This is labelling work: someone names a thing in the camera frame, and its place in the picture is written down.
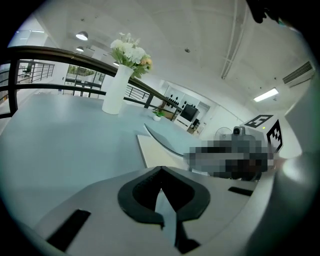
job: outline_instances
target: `ceiling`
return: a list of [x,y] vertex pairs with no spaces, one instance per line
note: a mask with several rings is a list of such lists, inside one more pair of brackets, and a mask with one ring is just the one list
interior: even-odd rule
[[[245,0],[52,0],[35,15],[58,47],[87,47],[83,54],[90,57],[93,46],[108,55],[119,32],[130,32],[151,55],[151,74],[208,98],[201,87],[221,84],[245,99],[237,99],[241,104],[266,112],[288,109],[304,92],[282,82],[309,60],[299,35],[269,18],[256,24]],[[80,31],[88,32],[88,41],[75,37]],[[280,92],[276,101],[253,101],[273,87]]]

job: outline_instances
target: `light blue tabletop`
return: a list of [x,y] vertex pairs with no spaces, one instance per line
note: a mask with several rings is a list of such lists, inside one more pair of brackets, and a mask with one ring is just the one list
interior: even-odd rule
[[199,142],[151,109],[123,104],[119,115],[101,99],[33,95],[0,136],[2,192],[12,214],[33,227],[89,184],[145,168],[137,135],[144,124],[178,150]]

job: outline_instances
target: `pixelated area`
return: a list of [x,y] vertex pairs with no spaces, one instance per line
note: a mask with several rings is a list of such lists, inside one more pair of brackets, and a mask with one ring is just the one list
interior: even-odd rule
[[271,148],[251,135],[229,134],[228,140],[203,141],[201,146],[190,148],[185,158],[190,168],[211,176],[250,180],[274,165]]

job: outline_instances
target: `fan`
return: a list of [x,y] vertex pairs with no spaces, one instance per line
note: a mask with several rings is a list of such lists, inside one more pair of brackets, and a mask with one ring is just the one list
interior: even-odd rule
[[215,135],[214,135],[214,140],[215,141],[225,141],[228,136],[227,135],[231,135],[232,134],[232,130],[230,130],[227,127],[221,127],[219,128]]

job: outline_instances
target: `gray surface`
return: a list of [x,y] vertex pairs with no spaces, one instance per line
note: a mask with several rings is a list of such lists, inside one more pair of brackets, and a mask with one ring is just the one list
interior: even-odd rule
[[14,217],[34,227],[87,185],[145,168],[136,138],[148,135],[144,124],[175,133],[177,141],[186,133],[166,118],[155,122],[150,109],[123,104],[117,116],[102,103],[40,94],[12,117],[0,136],[0,174]]
[[118,204],[119,189],[152,169],[127,173],[87,186],[50,211],[35,227],[36,233],[47,239],[75,209],[83,209],[91,215],[66,250],[68,255],[180,255],[164,236],[160,225],[135,222]]
[[181,127],[175,125],[174,128],[168,131],[163,126],[164,124],[157,125],[157,123],[145,125],[155,140],[169,151],[184,156],[184,154],[190,152],[190,148],[201,147],[201,140],[184,131]]
[[[131,172],[89,185],[49,212],[35,231],[47,239],[75,209],[83,209],[91,212],[91,215],[67,249],[66,253],[69,255],[179,255],[172,243],[174,229],[165,233],[159,225],[135,222],[118,204],[120,188],[152,169]],[[204,185],[210,192],[210,203],[202,216],[183,223],[187,237],[195,239],[201,245],[221,232],[250,199],[249,196],[230,192],[228,188],[236,186],[253,190],[256,186],[254,182],[213,178],[173,167],[170,169]]]

